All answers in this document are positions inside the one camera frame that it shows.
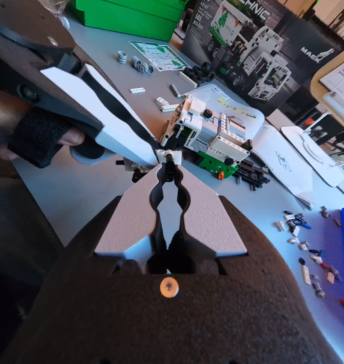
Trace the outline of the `green plastic bin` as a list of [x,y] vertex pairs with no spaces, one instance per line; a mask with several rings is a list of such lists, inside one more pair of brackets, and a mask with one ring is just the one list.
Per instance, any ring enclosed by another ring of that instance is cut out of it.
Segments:
[[187,0],[70,0],[79,21],[92,28],[170,41]]

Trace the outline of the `lego instruction booklet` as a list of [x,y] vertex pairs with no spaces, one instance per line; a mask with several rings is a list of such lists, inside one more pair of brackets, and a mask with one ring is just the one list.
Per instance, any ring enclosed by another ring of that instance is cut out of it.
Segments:
[[309,210],[313,209],[315,198],[312,167],[299,156],[274,126],[265,121],[261,111],[251,107],[235,94],[231,94],[231,98],[215,84],[185,92],[185,95],[188,94],[205,102],[213,111],[237,116],[238,123],[246,128],[245,138],[252,140],[251,153]]

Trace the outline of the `green white sticker sheet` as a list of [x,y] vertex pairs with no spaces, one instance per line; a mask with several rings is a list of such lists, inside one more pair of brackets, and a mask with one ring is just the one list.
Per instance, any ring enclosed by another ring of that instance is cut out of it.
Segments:
[[167,44],[143,43],[129,41],[138,52],[140,52],[155,68],[162,71],[182,71],[190,67],[172,48]]

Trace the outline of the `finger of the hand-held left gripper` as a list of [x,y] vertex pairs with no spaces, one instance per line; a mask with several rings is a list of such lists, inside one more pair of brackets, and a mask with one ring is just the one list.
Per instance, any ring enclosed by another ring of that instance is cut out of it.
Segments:
[[80,72],[80,79],[94,91],[102,105],[115,118],[128,125],[134,134],[148,143],[152,148],[159,148],[157,140],[132,110],[123,96],[93,66],[84,64]]
[[91,136],[91,139],[97,146],[105,149],[101,156],[94,158],[91,152],[92,147],[86,147],[83,151],[80,149],[73,151],[72,156],[81,163],[93,164],[115,153],[144,167],[156,166],[159,163],[156,155],[158,148],[152,148],[134,134],[128,125],[115,118],[102,105],[94,91],[80,79],[80,72],[78,75],[73,75],[57,67],[41,70],[47,79],[88,111],[97,121],[97,125],[92,126],[97,133],[96,136]]

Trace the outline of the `wooden instruction sign board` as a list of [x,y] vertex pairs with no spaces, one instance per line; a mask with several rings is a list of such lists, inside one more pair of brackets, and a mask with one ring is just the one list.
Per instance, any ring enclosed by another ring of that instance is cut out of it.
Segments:
[[316,72],[310,92],[344,127],[344,51]]

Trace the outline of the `pile of black lego tires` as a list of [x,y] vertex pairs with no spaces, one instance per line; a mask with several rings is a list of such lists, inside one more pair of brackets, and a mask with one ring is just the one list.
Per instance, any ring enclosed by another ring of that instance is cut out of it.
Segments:
[[211,82],[215,78],[215,72],[209,62],[204,62],[202,66],[186,67],[183,73],[197,84],[201,86],[205,82]]

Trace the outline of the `white flat mat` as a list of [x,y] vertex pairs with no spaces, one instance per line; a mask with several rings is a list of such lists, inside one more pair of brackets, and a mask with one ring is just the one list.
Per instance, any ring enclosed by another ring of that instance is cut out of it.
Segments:
[[286,126],[280,131],[329,186],[337,187],[343,181],[342,169],[300,127]]

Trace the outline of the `clear plastic bag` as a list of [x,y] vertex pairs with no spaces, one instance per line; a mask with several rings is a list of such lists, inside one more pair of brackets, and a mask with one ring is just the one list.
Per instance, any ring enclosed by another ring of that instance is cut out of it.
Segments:
[[56,17],[64,15],[70,0],[44,0],[43,6]]

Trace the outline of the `white green lego truck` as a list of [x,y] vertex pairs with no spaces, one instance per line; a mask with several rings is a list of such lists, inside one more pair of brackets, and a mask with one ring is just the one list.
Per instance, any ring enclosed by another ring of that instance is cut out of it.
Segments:
[[234,104],[216,111],[188,94],[167,121],[159,144],[165,150],[183,151],[185,158],[220,181],[234,176],[255,191],[270,182],[266,166],[256,167],[246,160],[264,120],[254,108]]

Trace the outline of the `dark lego set box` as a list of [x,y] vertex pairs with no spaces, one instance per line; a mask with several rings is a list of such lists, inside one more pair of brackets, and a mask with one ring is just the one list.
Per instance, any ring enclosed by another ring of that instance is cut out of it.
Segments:
[[344,50],[278,1],[199,1],[181,52],[269,116]]

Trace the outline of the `white long lego beam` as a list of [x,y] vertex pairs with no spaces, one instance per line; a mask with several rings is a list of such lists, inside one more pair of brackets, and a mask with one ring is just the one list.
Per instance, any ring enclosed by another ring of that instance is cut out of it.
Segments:
[[197,88],[197,83],[195,81],[193,81],[190,77],[188,77],[184,72],[180,71],[179,76],[186,83],[188,83],[193,89]]

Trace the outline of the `person's left hand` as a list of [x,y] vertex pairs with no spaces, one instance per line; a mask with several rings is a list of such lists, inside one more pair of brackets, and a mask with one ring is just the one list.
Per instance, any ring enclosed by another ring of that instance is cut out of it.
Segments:
[[48,166],[62,146],[85,141],[85,133],[70,121],[0,91],[0,158],[20,157],[38,168]]

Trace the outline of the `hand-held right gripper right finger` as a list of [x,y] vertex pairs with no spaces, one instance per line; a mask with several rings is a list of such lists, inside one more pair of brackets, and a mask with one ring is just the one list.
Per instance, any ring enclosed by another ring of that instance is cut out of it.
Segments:
[[182,209],[178,231],[168,247],[173,274],[225,274],[220,258],[247,253],[219,195],[184,167],[175,166],[177,202]]

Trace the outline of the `pile of small lego pieces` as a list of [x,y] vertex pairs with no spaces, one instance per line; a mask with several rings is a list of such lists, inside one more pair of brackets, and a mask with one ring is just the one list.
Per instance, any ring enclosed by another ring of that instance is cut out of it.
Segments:
[[287,245],[297,248],[297,261],[302,266],[304,283],[312,286],[319,299],[332,298],[344,309],[341,210],[321,206],[311,219],[308,219],[308,213],[283,210],[282,217],[274,221],[274,226],[277,231],[290,235]]

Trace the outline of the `white lego block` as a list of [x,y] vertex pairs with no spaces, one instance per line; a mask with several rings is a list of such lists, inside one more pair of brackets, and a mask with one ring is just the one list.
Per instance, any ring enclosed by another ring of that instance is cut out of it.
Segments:
[[[158,161],[160,163],[165,163],[165,154],[166,154],[166,152],[170,152],[170,151],[173,152],[173,154],[174,154],[174,165],[175,166],[181,165],[182,151],[172,151],[172,150],[163,150],[163,149],[156,150],[156,155],[157,155]],[[139,165],[136,162],[130,161],[126,158],[123,158],[122,160],[117,160],[115,162],[115,164],[117,166],[124,166],[126,172],[133,174],[133,176],[132,176],[133,183],[138,182],[142,177],[144,177],[151,171],[151,168],[144,167],[144,166]]]

